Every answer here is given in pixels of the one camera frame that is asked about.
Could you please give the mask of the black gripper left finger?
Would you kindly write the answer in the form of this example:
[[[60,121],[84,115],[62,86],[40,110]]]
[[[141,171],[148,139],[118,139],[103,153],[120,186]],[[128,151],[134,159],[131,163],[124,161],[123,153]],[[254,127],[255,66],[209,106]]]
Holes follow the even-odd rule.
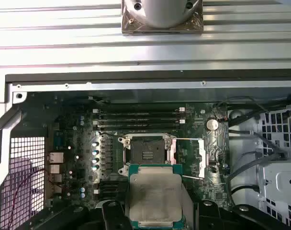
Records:
[[[23,224],[24,230],[131,230],[133,227],[117,201],[104,201],[89,210],[72,205],[62,210],[37,214]]]

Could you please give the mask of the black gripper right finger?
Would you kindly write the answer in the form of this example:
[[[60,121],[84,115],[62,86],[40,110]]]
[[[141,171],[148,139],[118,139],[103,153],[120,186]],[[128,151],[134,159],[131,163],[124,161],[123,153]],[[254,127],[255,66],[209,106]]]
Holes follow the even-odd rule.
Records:
[[[250,205],[236,205],[228,211],[204,200],[198,203],[198,229],[288,230],[289,226]]]

